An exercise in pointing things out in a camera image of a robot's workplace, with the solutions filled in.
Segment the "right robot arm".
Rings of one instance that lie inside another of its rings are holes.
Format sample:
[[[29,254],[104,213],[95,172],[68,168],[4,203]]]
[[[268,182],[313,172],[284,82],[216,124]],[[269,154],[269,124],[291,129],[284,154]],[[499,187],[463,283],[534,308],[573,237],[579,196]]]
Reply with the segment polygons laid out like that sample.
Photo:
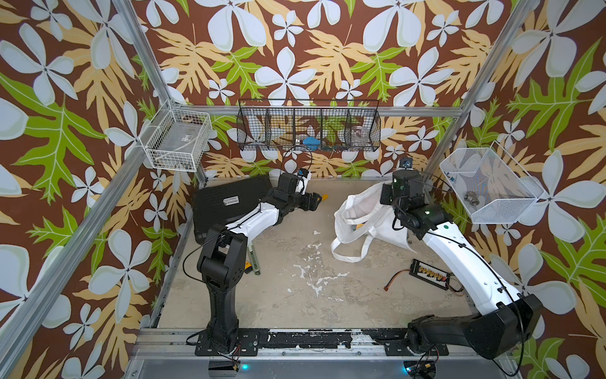
[[[462,317],[417,318],[407,327],[407,345],[425,353],[435,345],[472,348],[494,359],[530,339],[543,309],[535,295],[523,295],[500,276],[470,246],[451,216],[438,204],[425,201],[424,181],[413,169],[399,169],[383,185],[380,202],[394,212],[401,225],[432,249],[470,296],[476,314]]]

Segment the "white cartoon print pouch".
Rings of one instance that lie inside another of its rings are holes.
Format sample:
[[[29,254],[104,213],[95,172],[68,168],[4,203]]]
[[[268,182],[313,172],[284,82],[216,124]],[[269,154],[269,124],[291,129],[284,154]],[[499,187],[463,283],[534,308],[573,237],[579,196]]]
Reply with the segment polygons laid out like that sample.
[[[384,184],[389,185],[390,182],[376,183],[359,194],[349,195],[334,213],[336,238],[331,243],[331,254],[337,261],[347,263],[362,261],[375,239],[416,253],[408,242],[408,230],[404,227],[396,231],[392,226],[394,221],[398,227],[400,223],[391,205],[380,203]],[[365,237],[365,241],[358,256],[337,253],[339,246],[353,243],[362,237]]]

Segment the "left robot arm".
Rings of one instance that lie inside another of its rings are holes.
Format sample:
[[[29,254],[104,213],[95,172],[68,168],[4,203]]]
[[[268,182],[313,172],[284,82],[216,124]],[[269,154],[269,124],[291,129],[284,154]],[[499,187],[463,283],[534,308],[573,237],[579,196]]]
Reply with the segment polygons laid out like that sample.
[[[210,228],[197,262],[201,281],[208,289],[211,312],[197,345],[201,354],[228,355],[238,350],[236,286],[245,273],[247,250],[254,238],[280,224],[294,210],[317,209],[322,197],[307,191],[311,176],[305,168],[295,174],[282,173],[277,186],[249,213],[230,224]]]

